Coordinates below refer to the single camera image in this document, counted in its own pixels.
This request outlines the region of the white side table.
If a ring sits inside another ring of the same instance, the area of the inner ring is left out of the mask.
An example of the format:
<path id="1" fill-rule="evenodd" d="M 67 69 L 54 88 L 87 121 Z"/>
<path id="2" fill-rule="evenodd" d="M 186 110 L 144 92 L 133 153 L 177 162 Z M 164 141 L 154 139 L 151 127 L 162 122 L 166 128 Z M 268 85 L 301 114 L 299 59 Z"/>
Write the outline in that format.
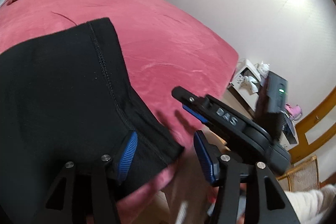
<path id="1" fill-rule="evenodd" d="M 263 61 L 259 64 L 253 64 L 248 59 L 242 59 L 238 61 L 236 72 L 229 84 L 231 93 L 252 115 L 256 111 L 258 91 L 268 72 L 269 64 Z M 285 149 L 289 150 L 299 144 L 293 122 L 302 115 L 302 110 L 298 105 L 291 107 L 286 103 L 284 113 L 285 125 L 280 143 Z"/>

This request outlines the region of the wooden door frame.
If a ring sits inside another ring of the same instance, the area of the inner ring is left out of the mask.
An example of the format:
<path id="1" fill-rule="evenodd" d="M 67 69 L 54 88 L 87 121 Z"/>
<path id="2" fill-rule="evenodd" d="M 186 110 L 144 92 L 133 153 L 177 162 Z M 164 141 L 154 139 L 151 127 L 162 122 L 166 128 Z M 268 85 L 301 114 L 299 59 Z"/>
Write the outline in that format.
<path id="1" fill-rule="evenodd" d="M 296 124 L 295 129 L 298 136 L 298 145 L 289 150 L 291 164 L 295 164 L 306 158 L 314 151 L 321 148 L 335 135 L 335 122 L 332 124 L 331 128 L 323 131 L 322 135 L 310 144 L 305 135 L 314 126 L 321 123 L 322 119 L 325 118 L 334 107 L 335 88 L 333 88 L 329 95 L 311 113 Z"/>

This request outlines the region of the wicker chair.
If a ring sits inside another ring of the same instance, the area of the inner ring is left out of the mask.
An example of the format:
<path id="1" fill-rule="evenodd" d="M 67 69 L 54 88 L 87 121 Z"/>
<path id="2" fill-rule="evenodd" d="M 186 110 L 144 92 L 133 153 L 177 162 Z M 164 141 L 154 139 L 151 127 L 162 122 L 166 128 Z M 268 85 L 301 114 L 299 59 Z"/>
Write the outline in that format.
<path id="1" fill-rule="evenodd" d="M 290 192 L 319 190 L 319 171 L 317 156 L 299 163 L 277 178 L 280 186 Z"/>

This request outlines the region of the pink bed sheet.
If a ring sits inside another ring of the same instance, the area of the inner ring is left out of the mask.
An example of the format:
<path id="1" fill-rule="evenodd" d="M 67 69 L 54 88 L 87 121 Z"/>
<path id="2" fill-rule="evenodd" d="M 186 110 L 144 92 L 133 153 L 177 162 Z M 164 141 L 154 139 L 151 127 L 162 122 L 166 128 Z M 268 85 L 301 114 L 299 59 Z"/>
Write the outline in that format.
<path id="1" fill-rule="evenodd" d="M 181 85 L 221 96 L 237 52 L 201 22 L 164 0 L 17 0 L 1 6 L 1 54 L 19 43 L 108 18 L 116 30 L 130 84 L 183 153 L 116 206 L 130 222 L 173 179 L 201 124 L 171 96 Z"/>

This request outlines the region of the black device green light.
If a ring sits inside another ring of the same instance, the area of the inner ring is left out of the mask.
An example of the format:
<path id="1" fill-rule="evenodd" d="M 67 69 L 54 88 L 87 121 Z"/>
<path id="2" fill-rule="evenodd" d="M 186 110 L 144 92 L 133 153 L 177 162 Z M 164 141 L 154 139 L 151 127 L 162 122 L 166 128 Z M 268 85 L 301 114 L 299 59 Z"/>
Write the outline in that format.
<path id="1" fill-rule="evenodd" d="M 280 139 L 285 120 L 286 89 L 288 81 L 269 71 L 259 89 L 255 109 L 255 122 L 272 139 Z"/>

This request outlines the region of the black embroidered pants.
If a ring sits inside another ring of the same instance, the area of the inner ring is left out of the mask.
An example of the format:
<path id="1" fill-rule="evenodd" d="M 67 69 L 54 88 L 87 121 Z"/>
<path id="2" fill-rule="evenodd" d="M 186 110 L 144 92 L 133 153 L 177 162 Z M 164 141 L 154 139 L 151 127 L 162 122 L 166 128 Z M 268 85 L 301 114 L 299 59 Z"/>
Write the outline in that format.
<path id="1" fill-rule="evenodd" d="M 115 157 L 135 131 L 127 178 Z M 1 54 L 1 223 L 119 223 L 116 204 L 183 153 L 96 19 Z"/>

